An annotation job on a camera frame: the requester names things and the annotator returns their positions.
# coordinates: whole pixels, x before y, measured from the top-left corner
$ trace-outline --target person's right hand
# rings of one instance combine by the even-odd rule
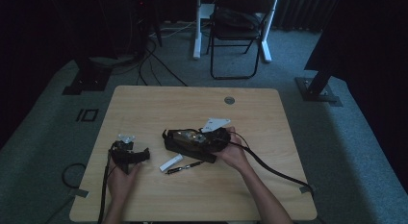
[[[241,145],[241,140],[234,134],[235,127],[227,127],[226,130],[231,135],[231,142],[237,143]],[[243,169],[247,168],[249,165],[248,159],[242,149],[242,147],[228,144],[222,151],[213,153],[217,157],[224,160],[228,165],[237,169],[238,171],[242,171]]]

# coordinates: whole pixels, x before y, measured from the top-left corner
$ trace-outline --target black metal base plate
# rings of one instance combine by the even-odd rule
[[[78,71],[71,86],[65,87],[63,95],[80,95],[82,91],[103,91],[112,73],[111,68],[94,66],[95,76],[84,82],[81,70]]]
[[[332,107],[343,106],[342,102],[340,101],[340,98],[338,96],[333,95],[333,92],[329,85],[327,85],[319,95],[315,95],[313,93],[310,93],[308,90],[308,87],[310,83],[313,81],[313,78],[294,78],[294,79],[296,80],[297,86],[299,87],[303,100],[328,102]]]

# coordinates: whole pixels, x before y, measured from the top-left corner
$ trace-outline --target gray carpeted floor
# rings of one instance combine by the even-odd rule
[[[326,223],[407,222],[407,194],[346,84],[334,78],[329,82],[342,107],[302,100],[294,78],[316,74],[303,68],[319,34],[271,31],[268,44],[273,61],[260,62],[254,78],[239,81],[213,80],[209,55],[199,61],[192,59],[193,33],[166,35],[164,47],[157,47],[154,54],[189,87],[271,87],[280,92],[306,176],[317,188],[319,217]],[[202,53],[206,44],[203,37]],[[239,55],[237,61],[226,57],[225,51],[218,55],[216,71],[237,72],[247,66],[250,71],[253,66],[251,54]],[[150,68],[163,86],[181,86],[153,58],[141,71],[149,85],[159,84]],[[71,223],[72,200],[70,188],[62,181],[64,169],[72,163],[87,164],[115,87],[143,85],[138,80],[138,68],[129,66],[114,70],[105,91],[62,95],[77,70],[76,64],[69,62],[54,76],[0,152],[0,223],[45,223],[50,217],[49,223]],[[98,115],[93,122],[77,121],[80,110],[98,110]],[[72,184],[78,184],[81,178],[80,167],[67,174]]]

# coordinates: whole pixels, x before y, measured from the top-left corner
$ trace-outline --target white triangular piece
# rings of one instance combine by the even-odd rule
[[[230,119],[220,119],[220,118],[208,118],[207,124],[205,124],[204,128],[201,130],[202,133],[212,132],[228,123],[230,123]]]

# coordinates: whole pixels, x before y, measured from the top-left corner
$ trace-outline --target black electronic device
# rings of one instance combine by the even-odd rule
[[[129,164],[144,162],[150,159],[149,148],[144,149],[143,152],[135,153],[132,151],[133,142],[124,142],[123,140],[117,140],[109,150],[109,154],[114,160],[117,167],[123,172],[129,172]]]
[[[166,130],[162,134],[167,150],[189,156],[204,162],[214,163],[217,159],[212,153],[223,150],[231,140],[225,128],[203,133],[200,130]]]

